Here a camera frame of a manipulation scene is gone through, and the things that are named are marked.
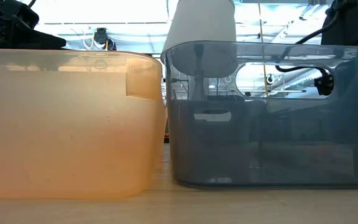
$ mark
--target wooden surface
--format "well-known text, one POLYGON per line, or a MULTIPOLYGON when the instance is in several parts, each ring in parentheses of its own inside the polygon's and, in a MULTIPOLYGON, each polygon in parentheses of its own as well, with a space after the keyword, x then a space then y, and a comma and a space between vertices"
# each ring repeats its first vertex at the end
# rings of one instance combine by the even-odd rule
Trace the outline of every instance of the wooden surface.
POLYGON ((0 201, 0 224, 358 224, 358 190, 193 190, 172 183, 168 152, 156 176, 121 201, 0 201))

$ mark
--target lamp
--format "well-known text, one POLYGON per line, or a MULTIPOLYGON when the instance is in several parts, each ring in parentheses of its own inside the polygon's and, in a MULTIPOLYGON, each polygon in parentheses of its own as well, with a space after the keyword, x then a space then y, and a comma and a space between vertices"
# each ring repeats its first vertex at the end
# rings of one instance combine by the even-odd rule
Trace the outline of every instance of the lamp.
POLYGON ((227 47, 227 44, 201 42, 235 42, 234 12, 233 0, 180 0, 178 3, 161 59, 164 62, 167 50, 175 47, 174 54, 170 54, 172 64, 179 72, 194 77, 189 86, 195 87, 189 91, 197 92, 198 100, 204 98, 204 89, 209 86, 205 78, 227 77, 238 67, 235 44, 227 47), (194 43, 176 47, 186 42, 194 43))

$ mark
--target plastic storage bin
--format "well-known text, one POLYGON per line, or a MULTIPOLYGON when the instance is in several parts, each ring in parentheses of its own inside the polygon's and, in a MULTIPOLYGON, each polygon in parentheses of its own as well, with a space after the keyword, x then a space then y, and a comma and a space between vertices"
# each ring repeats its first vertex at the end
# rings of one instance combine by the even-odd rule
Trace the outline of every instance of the plastic storage bin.
POLYGON ((189 42, 162 58, 179 183, 358 186, 358 47, 189 42), (318 93, 317 69, 277 74, 277 64, 323 68, 333 91, 318 93), (266 78, 250 69, 263 65, 266 78))
POLYGON ((162 67, 125 52, 0 50, 0 198, 121 198, 162 155, 162 67))

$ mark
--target gray plastic bin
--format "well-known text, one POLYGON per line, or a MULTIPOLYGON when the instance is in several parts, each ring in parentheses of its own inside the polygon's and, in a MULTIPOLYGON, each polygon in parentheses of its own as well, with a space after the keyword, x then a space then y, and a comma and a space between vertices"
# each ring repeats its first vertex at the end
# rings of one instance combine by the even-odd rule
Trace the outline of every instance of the gray plastic bin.
POLYGON ((179 183, 358 186, 358 47, 189 42, 162 59, 179 183), (242 74, 262 85, 239 86, 241 69, 263 65, 310 68, 266 74, 267 95, 264 73, 242 74), (319 95, 322 74, 311 67, 332 74, 329 96, 319 95))

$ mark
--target white lamp shade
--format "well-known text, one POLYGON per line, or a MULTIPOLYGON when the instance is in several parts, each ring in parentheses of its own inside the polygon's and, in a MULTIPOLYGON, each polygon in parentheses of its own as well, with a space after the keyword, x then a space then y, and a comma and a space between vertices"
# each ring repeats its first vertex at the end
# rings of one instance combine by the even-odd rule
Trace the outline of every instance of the white lamp shade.
MULTIPOLYGON (((185 42, 199 40, 235 42, 234 12, 232 0, 180 0, 162 52, 162 61, 167 50, 185 42)), ((238 66, 235 45, 233 47, 224 45, 220 49, 216 45, 212 47, 204 44, 201 65, 196 64, 194 45, 175 48, 172 57, 175 68, 180 72, 192 75, 197 66, 201 66, 205 78, 226 77, 238 66)))

